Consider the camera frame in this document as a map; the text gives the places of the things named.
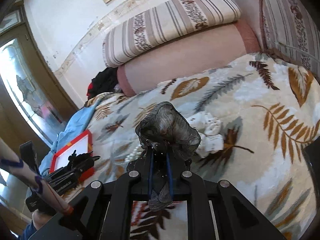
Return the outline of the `person's left hand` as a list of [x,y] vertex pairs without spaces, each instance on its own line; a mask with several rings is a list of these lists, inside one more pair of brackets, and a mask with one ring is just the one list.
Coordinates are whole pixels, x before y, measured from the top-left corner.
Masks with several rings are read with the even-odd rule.
[[39,210],[35,210],[32,213],[32,221],[33,225],[35,226],[36,230],[39,230],[41,227],[43,227],[48,221],[52,219],[52,216],[40,212]]

